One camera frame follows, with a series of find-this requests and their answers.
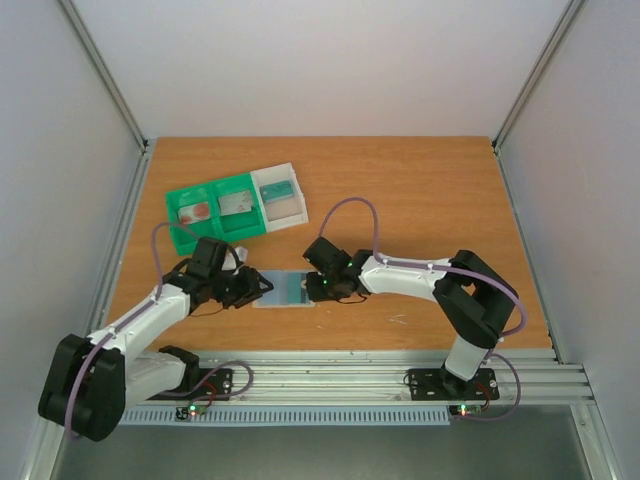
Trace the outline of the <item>white card holder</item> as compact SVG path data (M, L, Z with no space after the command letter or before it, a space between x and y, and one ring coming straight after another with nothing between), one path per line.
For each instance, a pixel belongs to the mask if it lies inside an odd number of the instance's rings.
M252 303L254 308L312 308L315 306L306 290L307 271L264 270L261 274L273 285L273 289L255 300Z

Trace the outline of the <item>white cherry-blossom card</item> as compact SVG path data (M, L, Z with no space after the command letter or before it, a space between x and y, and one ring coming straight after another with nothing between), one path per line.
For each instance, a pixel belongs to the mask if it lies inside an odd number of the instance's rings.
M254 202L251 194L240 195L234 200L233 212L245 213L250 211L253 206Z

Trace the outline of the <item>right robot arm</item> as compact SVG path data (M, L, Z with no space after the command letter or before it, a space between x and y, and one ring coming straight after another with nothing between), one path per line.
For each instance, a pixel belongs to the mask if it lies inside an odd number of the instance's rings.
M423 261L373 250L349 255L320 236L303 258L313 267L305 288L315 303L389 294L438 304L456 332L436 378L436 388L448 399L461 399L473 389L482 362L499 340L518 333L528 320L516 290L468 250Z

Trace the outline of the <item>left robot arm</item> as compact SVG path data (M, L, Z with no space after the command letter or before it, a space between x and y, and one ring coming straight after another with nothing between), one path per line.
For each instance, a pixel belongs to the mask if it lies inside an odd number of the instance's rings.
M213 301L239 309L273 290L245 262L246 252L210 237L192 255L162 272L157 286L112 324L57 345L37 406L38 415L71 437L104 440L126 410L156 396L189 398L208 376L199 357L168 345L146 356L147 347L171 326Z

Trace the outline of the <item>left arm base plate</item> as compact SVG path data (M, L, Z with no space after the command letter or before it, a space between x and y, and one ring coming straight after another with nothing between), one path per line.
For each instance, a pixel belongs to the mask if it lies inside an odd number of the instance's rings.
M229 394L233 387L234 373L231 368L222 368L215 374L208 377L202 385L190 393L180 393L176 395L177 390L173 394L157 394L149 398L150 401L168 401L168 400L193 400L199 397L209 398L213 393L216 397L222 397Z

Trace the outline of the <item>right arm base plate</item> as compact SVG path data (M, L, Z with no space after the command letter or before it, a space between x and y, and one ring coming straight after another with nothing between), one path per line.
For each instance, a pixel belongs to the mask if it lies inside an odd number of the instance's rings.
M493 369L480 368L470 380L461 380L440 368L413 368L406 371L404 385L413 401L490 401L500 393Z

